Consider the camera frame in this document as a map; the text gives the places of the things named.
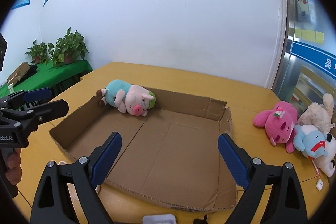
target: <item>cardboard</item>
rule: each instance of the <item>cardboard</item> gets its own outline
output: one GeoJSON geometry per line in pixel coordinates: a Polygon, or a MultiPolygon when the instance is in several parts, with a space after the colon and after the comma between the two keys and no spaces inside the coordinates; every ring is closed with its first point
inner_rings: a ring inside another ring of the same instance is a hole
{"type": "Polygon", "coordinates": [[[231,134],[226,102],[147,89],[157,100],[146,117],[99,108],[95,96],[50,134],[76,160],[119,132],[122,148],[105,183],[130,196],[186,211],[234,208],[236,184],[217,148],[219,135],[231,134]]]}
{"type": "Polygon", "coordinates": [[[19,67],[16,68],[16,70],[8,77],[7,84],[13,84],[16,85],[17,82],[21,80],[21,78],[29,71],[30,66],[27,62],[22,63],[19,65],[19,67]]]}

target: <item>pig snout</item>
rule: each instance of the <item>pig snout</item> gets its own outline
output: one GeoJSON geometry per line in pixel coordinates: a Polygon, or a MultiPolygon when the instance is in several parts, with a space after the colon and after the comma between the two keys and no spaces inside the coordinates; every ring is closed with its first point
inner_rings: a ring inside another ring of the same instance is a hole
{"type": "Polygon", "coordinates": [[[141,105],[136,105],[133,107],[133,115],[139,116],[142,113],[142,106],[141,105]]]}

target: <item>plant pot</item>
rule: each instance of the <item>plant pot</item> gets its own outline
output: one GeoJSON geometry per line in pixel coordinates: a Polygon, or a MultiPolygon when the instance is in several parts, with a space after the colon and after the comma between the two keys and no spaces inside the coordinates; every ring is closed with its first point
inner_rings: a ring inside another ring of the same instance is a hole
{"type": "Polygon", "coordinates": [[[40,64],[41,63],[41,58],[39,56],[35,56],[34,57],[34,62],[35,62],[35,65],[40,64]]]}
{"type": "Polygon", "coordinates": [[[73,63],[74,62],[74,59],[73,59],[73,57],[70,55],[70,56],[65,56],[64,57],[64,64],[65,65],[68,65],[68,64],[71,64],[71,63],[73,63]]]}

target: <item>pink plush toy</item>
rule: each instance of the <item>pink plush toy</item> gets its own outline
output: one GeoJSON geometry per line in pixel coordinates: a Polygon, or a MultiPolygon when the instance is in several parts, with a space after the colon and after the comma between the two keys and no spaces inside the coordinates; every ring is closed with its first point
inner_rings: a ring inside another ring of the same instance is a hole
{"type": "Polygon", "coordinates": [[[285,143],[286,151],[292,153],[295,148],[293,139],[295,137],[294,126],[297,123],[297,110],[293,105],[285,101],[278,102],[272,110],[264,110],[253,119],[257,127],[264,127],[269,141],[273,146],[277,143],[285,143]]]}

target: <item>stuffed animal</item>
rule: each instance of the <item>stuffed animal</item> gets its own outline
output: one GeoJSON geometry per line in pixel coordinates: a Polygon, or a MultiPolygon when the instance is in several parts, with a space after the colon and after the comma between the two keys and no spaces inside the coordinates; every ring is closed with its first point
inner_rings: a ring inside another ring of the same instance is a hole
{"type": "Polygon", "coordinates": [[[293,140],[294,147],[301,151],[302,154],[312,160],[320,156],[328,156],[326,150],[327,135],[318,131],[317,128],[311,124],[296,125],[296,135],[293,140]]]}
{"type": "Polygon", "coordinates": [[[105,89],[98,90],[96,94],[104,96],[99,101],[100,107],[110,104],[122,113],[127,111],[135,116],[146,116],[147,109],[154,107],[156,102],[153,92],[118,79],[109,83],[105,89]]]}
{"type": "Polygon", "coordinates": [[[277,143],[285,143],[286,151],[292,153],[293,138],[297,122],[297,110],[288,102],[278,102],[272,110],[264,110],[253,119],[257,127],[264,127],[269,141],[273,146],[277,143]]]}
{"type": "Polygon", "coordinates": [[[327,141],[325,142],[325,150],[328,156],[320,156],[314,159],[314,163],[322,170],[328,177],[331,177],[335,172],[335,154],[336,154],[336,140],[334,136],[327,133],[327,141]]]}
{"type": "Polygon", "coordinates": [[[335,127],[331,123],[331,117],[334,112],[334,97],[326,93],[323,95],[323,104],[312,103],[298,120],[299,125],[312,124],[316,128],[326,134],[330,132],[330,128],[335,127]]]}

